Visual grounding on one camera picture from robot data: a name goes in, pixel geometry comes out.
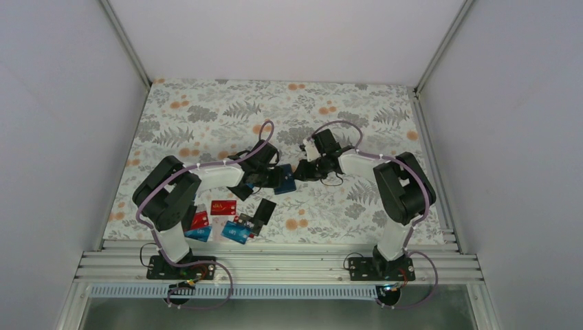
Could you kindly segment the blue leather card holder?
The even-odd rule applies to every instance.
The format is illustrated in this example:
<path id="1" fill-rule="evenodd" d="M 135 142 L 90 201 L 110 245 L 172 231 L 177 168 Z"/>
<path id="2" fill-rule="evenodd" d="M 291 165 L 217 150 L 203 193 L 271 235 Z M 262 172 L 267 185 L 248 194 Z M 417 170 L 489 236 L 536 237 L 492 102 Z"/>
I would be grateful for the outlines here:
<path id="1" fill-rule="evenodd" d="M 280 166 L 276 166 L 275 169 L 278 169 L 281 172 L 282 182 L 278 187 L 274 188 L 274 194 L 283 195 L 296 191 L 297 187 L 294 179 L 292 165 L 282 164 Z"/>

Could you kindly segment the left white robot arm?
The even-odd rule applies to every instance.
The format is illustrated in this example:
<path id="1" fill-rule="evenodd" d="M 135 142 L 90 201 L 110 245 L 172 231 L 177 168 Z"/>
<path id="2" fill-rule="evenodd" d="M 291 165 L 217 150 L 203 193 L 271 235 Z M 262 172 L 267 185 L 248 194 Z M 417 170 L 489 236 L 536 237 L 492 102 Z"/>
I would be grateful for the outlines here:
<path id="1" fill-rule="evenodd" d="M 251 150 L 219 162 L 185 166 L 170 155 L 153 169 L 133 193 L 132 201 L 137 206 L 137 221 L 153 233 L 165 258 L 164 269 L 173 278 L 183 278 L 191 269 L 191 248 L 182 222 L 189 216 L 197 193 L 227 188 L 244 201 L 256 188 L 278 188 L 283 183 L 279 158 L 275 146 L 259 140 Z"/>

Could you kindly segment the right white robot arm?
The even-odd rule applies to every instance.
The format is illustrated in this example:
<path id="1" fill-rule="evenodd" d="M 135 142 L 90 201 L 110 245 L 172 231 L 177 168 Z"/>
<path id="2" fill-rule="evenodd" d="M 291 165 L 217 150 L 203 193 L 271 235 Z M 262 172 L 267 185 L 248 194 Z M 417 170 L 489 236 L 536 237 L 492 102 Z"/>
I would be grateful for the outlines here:
<path id="1" fill-rule="evenodd" d="M 435 190 L 413 153 L 396 156 L 374 155 L 341 147 L 330 130 L 325 129 L 303 140 L 294 178 L 315 182 L 327 175 L 352 175 L 376 183 L 380 200 L 389 221 L 375 246 L 379 254 L 372 262 L 374 275 L 388 280 L 399 270 L 398 258 L 404 254 L 413 227 L 428 216 L 428 208 L 437 199 Z"/>

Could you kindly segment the black card upper left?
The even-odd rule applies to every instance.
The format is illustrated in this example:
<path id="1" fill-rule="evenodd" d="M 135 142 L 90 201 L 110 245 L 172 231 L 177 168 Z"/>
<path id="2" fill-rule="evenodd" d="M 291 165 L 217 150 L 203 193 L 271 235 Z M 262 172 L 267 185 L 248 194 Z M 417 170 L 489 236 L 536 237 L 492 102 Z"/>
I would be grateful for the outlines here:
<path id="1" fill-rule="evenodd" d="M 237 186 L 228 187 L 228 190 L 241 201 L 245 201 L 254 193 L 254 184 L 241 182 Z"/>

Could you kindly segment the small black card top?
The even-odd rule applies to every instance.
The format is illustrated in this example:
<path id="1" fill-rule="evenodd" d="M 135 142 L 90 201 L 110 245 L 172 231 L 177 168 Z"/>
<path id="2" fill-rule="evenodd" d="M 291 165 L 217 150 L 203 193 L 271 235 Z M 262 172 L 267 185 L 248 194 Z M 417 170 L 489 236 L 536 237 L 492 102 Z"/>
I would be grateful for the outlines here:
<path id="1" fill-rule="evenodd" d="M 273 201 L 270 201 L 268 199 L 262 199 L 260 204 L 258 205 L 258 208 L 256 209 L 256 212 L 254 213 L 253 216 L 254 222 L 260 221 L 264 225 L 266 225 L 271 219 L 275 207 L 276 203 L 274 203 Z"/>

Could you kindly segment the black vip card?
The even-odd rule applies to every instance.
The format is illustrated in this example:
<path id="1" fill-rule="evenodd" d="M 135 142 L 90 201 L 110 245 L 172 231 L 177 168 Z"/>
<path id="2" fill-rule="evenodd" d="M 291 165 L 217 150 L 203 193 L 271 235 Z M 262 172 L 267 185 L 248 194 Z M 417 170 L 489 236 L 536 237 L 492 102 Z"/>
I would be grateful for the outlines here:
<path id="1" fill-rule="evenodd" d="M 247 228 L 250 231 L 250 238 L 257 237 L 265 225 L 264 221 L 255 219 L 254 217 L 251 217 L 247 214 L 237 215 L 234 222 L 242 225 L 244 228 Z"/>

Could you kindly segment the red card upper left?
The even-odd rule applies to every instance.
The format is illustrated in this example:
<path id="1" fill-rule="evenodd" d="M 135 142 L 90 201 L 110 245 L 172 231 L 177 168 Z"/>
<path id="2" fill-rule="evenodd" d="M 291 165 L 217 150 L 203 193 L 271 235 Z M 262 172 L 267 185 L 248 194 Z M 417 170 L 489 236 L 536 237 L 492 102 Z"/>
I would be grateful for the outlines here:
<path id="1" fill-rule="evenodd" d="M 213 216 L 234 216 L 237 213 L 236 200 L 213 200 L 210 204 L 210 214 Z"/>

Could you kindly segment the red card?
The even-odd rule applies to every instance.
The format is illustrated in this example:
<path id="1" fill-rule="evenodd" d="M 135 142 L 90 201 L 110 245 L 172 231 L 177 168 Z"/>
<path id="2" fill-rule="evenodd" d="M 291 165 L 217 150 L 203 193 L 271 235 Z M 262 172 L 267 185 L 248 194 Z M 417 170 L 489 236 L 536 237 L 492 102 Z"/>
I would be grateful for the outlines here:
<path id="1" fill-rule="evenodd" d="M 213 216 L 234 216 L 237 213 L 236 200 L 213 200 L 210 204 L 210 214 Z"/>
<path id="2" fill-rule="evenodd" d="M 194 214 L 189 229 L 196 230 L 199 228 L 207 227 L 209 225 L 210 222 L 208 219 L 208 213 L 205 210 L 202 210 Z"/>

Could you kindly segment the blue card centre pile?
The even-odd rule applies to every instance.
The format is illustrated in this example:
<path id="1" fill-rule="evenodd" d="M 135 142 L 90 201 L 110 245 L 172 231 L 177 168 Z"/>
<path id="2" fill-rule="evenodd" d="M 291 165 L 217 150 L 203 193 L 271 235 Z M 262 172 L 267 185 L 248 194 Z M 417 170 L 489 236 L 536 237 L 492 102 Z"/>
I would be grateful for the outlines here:
<path id="1" fill-rule="evenodd" d="M 233 221 L 227 221 L 223 227 L 221 236 L 236 243 L 245 245 L 251 233 L 249 227 Z"/>

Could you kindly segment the red card lower left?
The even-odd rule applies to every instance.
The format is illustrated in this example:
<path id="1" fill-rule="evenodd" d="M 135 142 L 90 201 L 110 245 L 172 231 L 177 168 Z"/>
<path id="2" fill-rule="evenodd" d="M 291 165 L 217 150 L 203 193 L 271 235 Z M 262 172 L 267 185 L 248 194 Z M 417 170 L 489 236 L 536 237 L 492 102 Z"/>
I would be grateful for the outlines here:
<path id="1" fill-rule="evenodd" d="M 202 210 L 194 214 L 189 229 L 196 230 L 199 228 L 207 227 L 209 225 L 210 222 L 208 219 L 208 213 L 205 210 Z"/>

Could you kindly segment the floral patterned table mat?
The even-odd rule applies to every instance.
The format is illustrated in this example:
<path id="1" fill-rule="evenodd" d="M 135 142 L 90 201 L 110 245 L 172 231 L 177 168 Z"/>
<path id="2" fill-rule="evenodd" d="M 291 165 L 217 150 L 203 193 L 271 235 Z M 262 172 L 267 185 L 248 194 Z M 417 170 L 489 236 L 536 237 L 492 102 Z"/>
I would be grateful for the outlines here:
<path id="1" fill-rule="evenodd" d="M 153 83 L 104 237 L 149 240 L 135 219 L 132 195 L 160 160 L 213 162 L 271 137 L 283 164 L 296 167 L 302 140 L 328 124 L 342 146 L 367 153 L 423 157 L 407 88 L 399 85 L 270 82 L 259 80 L 159 79 Z M 237 210 L 252 214 L 263 198 L 276 203 L 258 237 L 261 243 L 374 244 L 388 216 L 374 180 L 330 175 L 299 182 L 276 196 L 257 191 Z"/>

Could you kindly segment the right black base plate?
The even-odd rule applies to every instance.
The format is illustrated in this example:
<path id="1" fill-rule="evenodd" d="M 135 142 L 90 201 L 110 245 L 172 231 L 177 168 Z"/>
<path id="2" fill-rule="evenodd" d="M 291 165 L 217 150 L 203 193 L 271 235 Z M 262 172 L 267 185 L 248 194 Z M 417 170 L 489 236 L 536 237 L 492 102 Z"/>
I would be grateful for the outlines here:
<path id="1" fill-rule="evenodd" d="M 351 257 L 349 258 L 349 275 L 351 281 L 414 281 L 416 279 L 413 260 L 401 256 L 394 261 L 383 258 Z"/>

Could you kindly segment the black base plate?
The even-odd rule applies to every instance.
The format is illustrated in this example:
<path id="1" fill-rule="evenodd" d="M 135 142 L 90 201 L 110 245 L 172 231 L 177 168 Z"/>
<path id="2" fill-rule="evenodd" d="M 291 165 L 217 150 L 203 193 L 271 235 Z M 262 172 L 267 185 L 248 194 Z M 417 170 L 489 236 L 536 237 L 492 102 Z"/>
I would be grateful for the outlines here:
<path id="1" fill-rule="evenodd" d="M 212 280 L 215 276 L 214 264 L 200 264 L 189 267 L 175 267 L 167 263 L 161 255 L 152 256 L 146 264 L 146 278 L 149 280 Z"/>
<path id="2" fill-rule="evenodd" d="M 349 275 L 351 281 L 414 281 L 416 279 L 413 260 L 401 256 L 394 261 L 383 258 L 351 257 L 349 258 Z"/>

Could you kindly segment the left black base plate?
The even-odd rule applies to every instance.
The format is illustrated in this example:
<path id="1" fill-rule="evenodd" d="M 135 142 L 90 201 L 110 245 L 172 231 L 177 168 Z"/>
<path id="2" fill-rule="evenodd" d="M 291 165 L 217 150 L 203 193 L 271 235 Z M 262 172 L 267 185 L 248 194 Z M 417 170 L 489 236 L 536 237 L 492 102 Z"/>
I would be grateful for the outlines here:
<path id="1" fill-rule="evenodd" d="M 200 264 L 189 267 L 175 267 L 167 263 L 161 255 L 152 256 L 146 264 L 146 278 L 149 280 L 212 280 L 215 276 L 214 264 Z"/>

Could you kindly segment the aluminium rail frame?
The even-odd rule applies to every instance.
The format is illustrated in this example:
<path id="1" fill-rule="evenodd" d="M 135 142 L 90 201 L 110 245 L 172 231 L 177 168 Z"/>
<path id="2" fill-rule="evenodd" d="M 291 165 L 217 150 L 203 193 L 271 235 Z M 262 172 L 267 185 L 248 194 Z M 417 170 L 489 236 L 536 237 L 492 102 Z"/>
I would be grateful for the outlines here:
<path id="1" fill-rule="evenodd" d="M 347 284 L 349 273 L 343 260 L 351 252 L 369 255 L 371 244 L 301 243 L 202 243 L 190 241 L 196 255 L 215 256 L 227 267 L 236 284 Z M 414 245 L 416 284 L 430 284 L 434 277 L 441 284 L 479 283 L 484 280 L 475 255 L 460 254 L 457 245 Z M 140 257 L 157 253 L 144 241 L 106 240 L 100 250 L 84 252 L 74 276 L 85 283 L 140 283 L 146 281 L 146 268 Z"/>

